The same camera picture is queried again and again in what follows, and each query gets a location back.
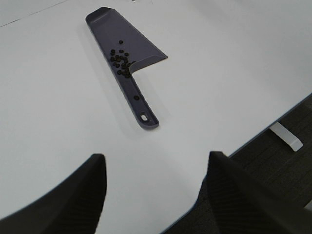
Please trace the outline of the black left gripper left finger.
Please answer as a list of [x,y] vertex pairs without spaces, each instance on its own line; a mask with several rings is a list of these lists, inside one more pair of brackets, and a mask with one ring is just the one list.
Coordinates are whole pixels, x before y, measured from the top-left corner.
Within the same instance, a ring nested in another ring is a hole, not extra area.
[[0,220],[2,234],[94,234],[107,191],[106,161],[91,155],[62,183]]

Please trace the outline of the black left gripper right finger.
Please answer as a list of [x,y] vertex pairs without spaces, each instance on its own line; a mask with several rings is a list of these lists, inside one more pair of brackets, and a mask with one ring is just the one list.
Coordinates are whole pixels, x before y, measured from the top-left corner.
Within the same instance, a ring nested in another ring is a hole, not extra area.
[[310,234],[312,213],[252,178],[220,151],[211,151],[196,202],[170,234]]

